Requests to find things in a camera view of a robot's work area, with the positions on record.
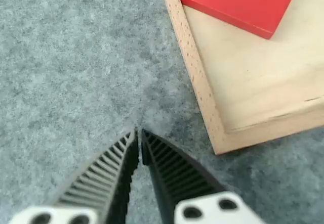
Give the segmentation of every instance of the mounting hole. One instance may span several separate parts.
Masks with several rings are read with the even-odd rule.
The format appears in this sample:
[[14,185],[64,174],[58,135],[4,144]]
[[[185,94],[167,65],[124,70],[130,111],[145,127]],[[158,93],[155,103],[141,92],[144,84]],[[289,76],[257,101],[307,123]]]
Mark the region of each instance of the mounting hole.
[[88,224],[89,218],[86,215],[77,215],[69,224]]
[[31,224],[47,224],[51,220],[51,215],[48,213],[41,213],[38,214],[33,218],[31,221]]
[[222,199],[219,201],[219,206],[223,210],[235,210],[237,209],[237,205],[235,202],[229,200],[229,199]]
[[193,206],[188,206],[184,209],[183,215],[185,218],[194,219],[202,216],[202,212]]

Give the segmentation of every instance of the wooden frame edge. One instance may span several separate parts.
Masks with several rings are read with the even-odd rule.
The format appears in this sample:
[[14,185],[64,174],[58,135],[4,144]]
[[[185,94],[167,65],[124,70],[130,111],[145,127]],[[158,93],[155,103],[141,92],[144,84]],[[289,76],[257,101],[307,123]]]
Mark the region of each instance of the wooden frame edge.
[[230,151],[227,135],[182,3],[180,0],[165,2],[215,154]]

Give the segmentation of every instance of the gray carpet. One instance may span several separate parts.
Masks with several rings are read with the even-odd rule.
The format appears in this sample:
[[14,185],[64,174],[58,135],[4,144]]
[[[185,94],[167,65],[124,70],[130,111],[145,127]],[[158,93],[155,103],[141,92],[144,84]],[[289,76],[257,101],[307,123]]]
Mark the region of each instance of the gray carpet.
[[[214,156],[163,0],[0,0],[0,218],[45,203],[132,126],[166,137],[268,223],[322,223],[324,129]],[[148,170],[128,223],[161,223]]]

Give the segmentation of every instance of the red triangle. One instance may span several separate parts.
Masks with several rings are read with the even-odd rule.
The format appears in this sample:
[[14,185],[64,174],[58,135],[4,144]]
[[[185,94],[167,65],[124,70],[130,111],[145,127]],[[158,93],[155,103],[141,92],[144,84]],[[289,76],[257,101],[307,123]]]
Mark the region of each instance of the red triangle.
[[182,4],[271,38],[291,0],[181,0]]

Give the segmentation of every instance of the wood grain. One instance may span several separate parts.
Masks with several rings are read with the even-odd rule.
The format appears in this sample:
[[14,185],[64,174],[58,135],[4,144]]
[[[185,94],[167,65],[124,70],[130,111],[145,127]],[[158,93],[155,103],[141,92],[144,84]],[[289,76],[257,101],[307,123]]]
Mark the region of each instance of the wood grain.
[[292,0],[271,40],[166,4],[215,153],[324,124],[324,0]]

